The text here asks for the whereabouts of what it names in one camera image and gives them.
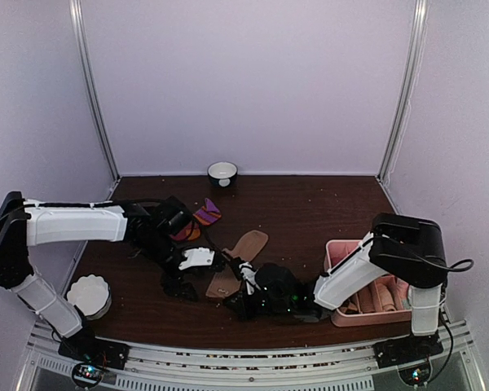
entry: metal corner frame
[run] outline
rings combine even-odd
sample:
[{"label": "metal corner frame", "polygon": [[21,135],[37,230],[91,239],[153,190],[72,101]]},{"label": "metal corner frame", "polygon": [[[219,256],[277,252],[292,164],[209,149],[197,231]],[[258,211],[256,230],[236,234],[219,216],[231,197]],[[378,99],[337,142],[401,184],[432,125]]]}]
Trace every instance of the metal corner frame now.
[{"label": "metal corner frame", "polygon": [[76,36],[76,41],[78,45],[78,51],[80,52],[81,69],[83,71],[83,77],[85,78],[90,112],[92,113],[96,133],[99,137],[99,143],[102,152],[107,159],[108,169],[111,174],[112,180],[116,181],[120,178],[120,174],[116,166],[116,161],[114,160],[111,144],[108,141],[104,118],[102,117],[99,107],[95,80],[92,75],[92,67],[90,66],[90,57],[87,48],[85,26],[83,24],[82,0],[69,0],[69,6],[71,11],[71,20],[73,22],[74,34]]},{"label": "metal corner frame", "polygon": [[428,0],[415,1],[415,17],[409,42],[409,51],[407,53],[407,62],[400,91],[397,110],[394,115],[393,125],[391,126],[390,139],[385,149],[381,169],[377,178],[385,183],[390,173],[391,165],[396,157],[400,135],[403,131],[406,111],[408,109],[409,99],[411,97],[412,87],[416,81],[418,66],[421,59],[422,47],[425,40],[425,20],[428,11]]}]

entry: pink plastic bin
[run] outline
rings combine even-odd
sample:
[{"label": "pink plastic bin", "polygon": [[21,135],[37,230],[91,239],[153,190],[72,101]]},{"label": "pink plastic bin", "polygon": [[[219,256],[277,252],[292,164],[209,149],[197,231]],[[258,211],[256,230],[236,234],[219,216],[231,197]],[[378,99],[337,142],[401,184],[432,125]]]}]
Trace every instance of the pink plastic bin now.
[{"label": "pink plastic bin", "polygon": [[[326,258],[324,259],[324,269],[328,270],[339,263],[344,257],[353,252],[360,240],[330,240],[326,244]],[[395,303],[396,311],[384,312],[382,310],[381,299],[378,294],[377,283],[383,283],[391,293]],[[332,323],[337,327],[365,326],[368,324],[383,324],[407,322],[411,320],[411,311],[405,310],[402,305],[402,299],[407,292],[401,292],[397,289],[396,278],[393,275],[384,275],[368,285],[373,298],[375,307],[374,313],[346,315],[339,309],[333,311]],[[354,294],[350,298],[359,307],[359,297]]]}]

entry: wooden tabletop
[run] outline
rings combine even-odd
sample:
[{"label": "wooden tabletop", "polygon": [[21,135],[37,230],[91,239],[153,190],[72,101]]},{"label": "wooden tabletop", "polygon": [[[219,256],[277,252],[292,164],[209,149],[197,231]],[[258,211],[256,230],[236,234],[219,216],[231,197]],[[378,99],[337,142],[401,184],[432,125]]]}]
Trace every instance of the wooden tabletop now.
[{"label": "wooden tabletop", "polygon": [[[391,212],[375,178],[242,176],[234,187],[211,187],[206,177],[123,178],[113,199],[176,196],[192,211],[209,197],[222,219],[209,227],[220,248],[233,248],[247,231],[270,236],[254,265],[269,261],[287,266],[300,280],[322,269],[330,239],[361,239],[379,212]],[[202,245],[199,239],[193,244]],[[73,276],[102,275],[112,289],[112,306],[92,326],[99,336],[189,348],[267,349],[334,345],[400,336],[409,323],[334,327],[329,319],[298,323],[289,316],[240,322],[227,308],[205,299],[207,274],[189,277],[199,302],[167,297],[161,270],[148,259],[130,257],[128,244],[89,242]]]}]

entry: purple and orange cloth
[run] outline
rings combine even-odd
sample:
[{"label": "purple and orange cloth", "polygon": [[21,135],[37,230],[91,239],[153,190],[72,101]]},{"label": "purple and orange cloth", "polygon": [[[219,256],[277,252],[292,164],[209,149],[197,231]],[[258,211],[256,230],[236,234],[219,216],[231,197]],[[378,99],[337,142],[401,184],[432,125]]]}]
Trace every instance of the purple and orange cloth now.
[{"label": "purple and orange cloth", "polygon": [[[205,198],[205,205],[199,208],[195,213],[197,221],[203,226],[211,226],[221,218],[221,212],[215,206],[212,200]],[[183,228],[177,235],[172,236],[172,239],[177,241],[196,240],[201,236],[201,230],[198,224],[189,224]]]}]

